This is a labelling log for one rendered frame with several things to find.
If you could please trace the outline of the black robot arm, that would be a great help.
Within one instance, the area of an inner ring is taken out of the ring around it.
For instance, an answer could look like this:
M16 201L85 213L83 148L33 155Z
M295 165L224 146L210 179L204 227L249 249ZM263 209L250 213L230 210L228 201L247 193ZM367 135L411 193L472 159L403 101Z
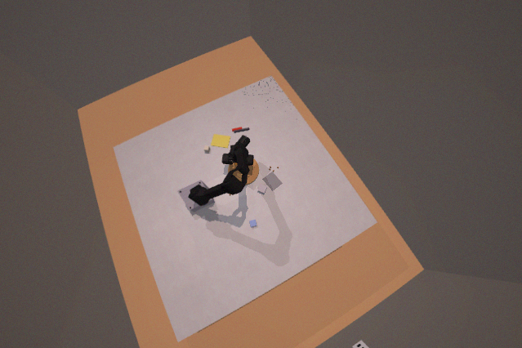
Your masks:
M222 183L209 189L205 189L201 185L197 185L191 189L188 198L193 200L199 206L204 206L207 204L209 199L215 198L222 194L240 193L247 183L247 177L250 171L247 161L248 150L246 149L249 142L250 139L242 135L235 145L230 146L230 152L227 155L231 158L236 158L238 166L227 174ZM233 173L237 170L243 174L242 182L233 175Z

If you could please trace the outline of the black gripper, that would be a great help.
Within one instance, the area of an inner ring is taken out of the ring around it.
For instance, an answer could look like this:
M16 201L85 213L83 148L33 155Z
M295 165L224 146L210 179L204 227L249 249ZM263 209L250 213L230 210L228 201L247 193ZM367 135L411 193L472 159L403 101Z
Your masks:
M248 166L253 165L253 159L254 159L254 156L252 154L249 154L247 156ZM223 164L229 164L229 165L233 165L233 163L237 163L237 159L236 158L231 158L227 154L223 154L222 155L222 160L221 161L222 161Z

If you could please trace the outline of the orange round board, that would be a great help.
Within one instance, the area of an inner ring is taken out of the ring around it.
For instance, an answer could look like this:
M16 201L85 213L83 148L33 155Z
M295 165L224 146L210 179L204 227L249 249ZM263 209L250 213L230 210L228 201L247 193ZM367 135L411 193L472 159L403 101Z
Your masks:
M229 165L228 167L228 173L232 170L234 170L238 165L235 163L233 163L233 165ZM254 182L254 180L258 177L258 174L259 174L259 166L258 166L258 163L255 159L253 159L253 165L251 166L248 166L250 171L248 173L248 177L247 177L247 183L246 185L248 184L251 184L252 182ZM237 170L233 173L233 175L238 178L241 182L242 182L242 173Z

